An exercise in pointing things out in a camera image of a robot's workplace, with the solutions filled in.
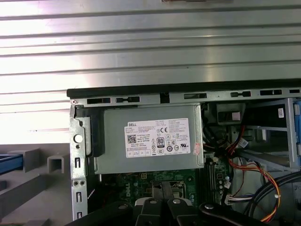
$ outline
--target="screw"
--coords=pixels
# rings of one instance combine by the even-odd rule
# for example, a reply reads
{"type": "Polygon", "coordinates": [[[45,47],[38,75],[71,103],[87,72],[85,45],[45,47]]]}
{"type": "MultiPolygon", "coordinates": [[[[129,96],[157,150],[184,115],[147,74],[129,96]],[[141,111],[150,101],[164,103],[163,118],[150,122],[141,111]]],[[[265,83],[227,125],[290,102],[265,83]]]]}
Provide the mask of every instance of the screw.
{"type": "Polygon", "coordinates": [[[179,200],[179,199],[174,199],[174,200],[173,200],[173,203],[174,203],[174,204],[180,204],[180,203],[181,203],[181,200],[179,200]]]}
{"type": "Polygon", "coordinates": [[[213,210],[213,209],[214,209],[214,206],[213,206],[212,204],[206,204],[206,205],[205,205],[205,208],[206,208],[207,210],[213,210]]]}
{"type": "Polygon", "coordinates": [[[124,210],[124,209],[126,209],[126,208],[127,208],[126,205],[121,205],[121,206],[118,207],[118,209],[120,209],[120,210],[124,210]]]}

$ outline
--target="blue object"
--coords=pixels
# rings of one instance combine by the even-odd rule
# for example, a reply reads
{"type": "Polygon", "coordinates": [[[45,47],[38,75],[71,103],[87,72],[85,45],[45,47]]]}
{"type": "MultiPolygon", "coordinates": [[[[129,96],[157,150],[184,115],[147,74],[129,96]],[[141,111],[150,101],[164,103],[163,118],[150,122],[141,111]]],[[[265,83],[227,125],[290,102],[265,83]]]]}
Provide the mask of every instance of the blue object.
{"type": "MultiPolygon", "coordinates": [[[[301,109],[301,101],[295,102],[296,105],[299,105],[301,109]]],[[[296,140],[297,144],[301,144],[301,115],[295,115],[295,130],[296,130],[296,140]]]]}
{"type": "Polygon", "coordinates": [[[23,167],[23,155],[0,154],[0,175],[23,167]]]}

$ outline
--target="cable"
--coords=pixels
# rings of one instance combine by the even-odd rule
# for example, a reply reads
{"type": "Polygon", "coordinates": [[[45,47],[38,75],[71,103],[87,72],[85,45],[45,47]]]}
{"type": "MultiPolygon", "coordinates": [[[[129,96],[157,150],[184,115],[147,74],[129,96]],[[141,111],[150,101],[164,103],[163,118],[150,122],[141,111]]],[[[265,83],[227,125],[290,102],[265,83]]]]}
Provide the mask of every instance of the cable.
{"type": "Polygon", "coordinates": [[[233,197],[240,192],[240,190],[242,189],[242,187],[244,185],[244,182],[245,182],[245,172],[243,171],[243,178],[242,178],[242,182],[241,182],[240,188],[235,192],[235,194],[233,195],[233,197]]]}
{"type": "Polygon", "coordinates": [[[276,213],[276,211],[277,211],[277,209],[280,205],[280,197],[281,197],[280,190],[279,190],[279,187],[278,187],[276,181],[274,180],[274,178],[268,172],[266,172],[263,169],[259,168],[255,163],[250,163],[250,164],[247,164],[245,166],[239,166],[239,165],[236,165],[235,163],[233,163],[231,161],[231,159],[229,159],[229,164],[235,169],[244,170],[244,171],[254,170],[254,171],[260,172],[275,187],[275,190],[277,191],[277,205],[270,214],[268,214],[266,217],[261,219],[262,222],[268,222],[272,218],[272,216],[276,213]]]}
{"type": "MultiPolygon", "coordinates": [[[[285,175],[283,177],[276,178],[275,180],[278,183],[278,186],[282,186],[284,184],[290,183],[290,182],[298,180],[300,178],[301,178],[301,172],[295,172],[295,173],[292,173],[289,175],[285,175]]],[[[272,191],[273,191],[273,186],[270,183],[266,183],[265,185],[263,185],[254,194],[253,199],[246,206],[246,209],[244,210],[244,212],[249,217],[253,217],[254,211],[256,208],[256,204],[259,203],[267,194],[269,194],[272,191]]]]}

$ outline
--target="green circuit board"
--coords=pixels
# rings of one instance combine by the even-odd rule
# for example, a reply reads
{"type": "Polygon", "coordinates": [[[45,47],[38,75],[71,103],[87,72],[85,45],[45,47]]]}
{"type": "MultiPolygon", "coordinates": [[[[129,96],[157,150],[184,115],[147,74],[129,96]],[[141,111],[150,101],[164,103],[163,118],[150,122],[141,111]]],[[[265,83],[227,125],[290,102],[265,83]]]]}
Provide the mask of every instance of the green circuit board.
{"type": "Polygon", "coordinates": [[[111,199],[125,200],[134,205],[139,198],[152,197],[153,181],[169,181],[175,198],[186,198],[194,206],[198,205],[196,169],[118,174],[113,186],[120,192],[111,199]]]}

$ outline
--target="white label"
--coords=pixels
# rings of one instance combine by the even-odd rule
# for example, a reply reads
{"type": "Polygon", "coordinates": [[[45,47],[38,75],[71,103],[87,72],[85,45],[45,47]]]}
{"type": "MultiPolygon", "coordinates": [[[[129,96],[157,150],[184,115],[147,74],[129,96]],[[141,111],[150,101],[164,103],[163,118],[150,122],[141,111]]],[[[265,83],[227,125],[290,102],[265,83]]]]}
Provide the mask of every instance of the white label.
{"type": "Polygon", "coordinates": [[[134,121],[127,125],[127,158],[190,153],[188,119],[134,121]]]}
{"type": "Polygon", "coordinates": [[[278,108],[278,118],[284,118],[283,108],[278,108]]]}
{"type": "Polygon", "coordinates": [[[249,142],[247,142],[245,139],[241,138],[238,142],[238,145],[245,148],[247,145],[249,144],[249,142]]]}

